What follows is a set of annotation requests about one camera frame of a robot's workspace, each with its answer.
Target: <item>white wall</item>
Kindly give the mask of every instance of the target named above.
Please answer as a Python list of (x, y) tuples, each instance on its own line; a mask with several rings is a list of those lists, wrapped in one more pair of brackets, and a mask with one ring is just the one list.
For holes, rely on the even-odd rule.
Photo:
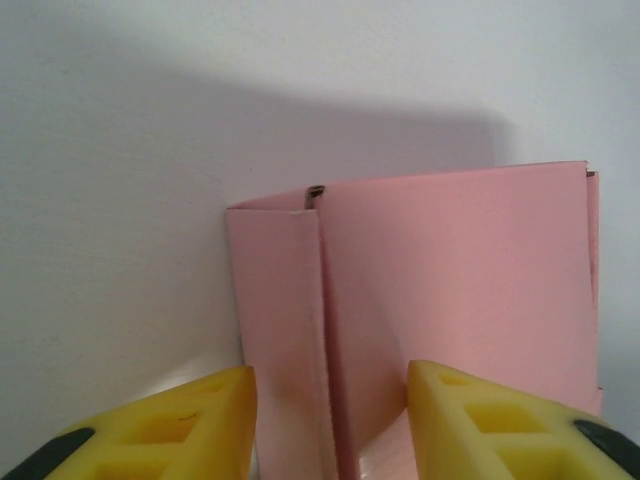
[(239, 361), (226, 205), (542, 160), (603, 174), (605, 416), (640, 439), (639, 22), (635, 0), (4, 0), (0, 471)]

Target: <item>pink paper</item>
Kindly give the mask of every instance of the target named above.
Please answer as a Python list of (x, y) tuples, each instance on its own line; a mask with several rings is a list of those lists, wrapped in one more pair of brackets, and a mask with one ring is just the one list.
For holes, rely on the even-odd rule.
[(227, 223), (261, 478), (337, 479), (316, 212), (230, 210)]
[(415, 480), (415, 358), (597, 413), (597, 180), (581, 162), (539, 164), (230, 210), (263, 480), (336, 478), (336, 462), (342, 479)]

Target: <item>pink cardboard box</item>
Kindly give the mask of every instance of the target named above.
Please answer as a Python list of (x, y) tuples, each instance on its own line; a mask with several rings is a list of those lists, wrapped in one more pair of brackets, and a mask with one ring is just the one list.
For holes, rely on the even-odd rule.
[(599, 413), (585, 163), (337, 183), (227, 223), (262, 480), (416, 480), (411, 359)]

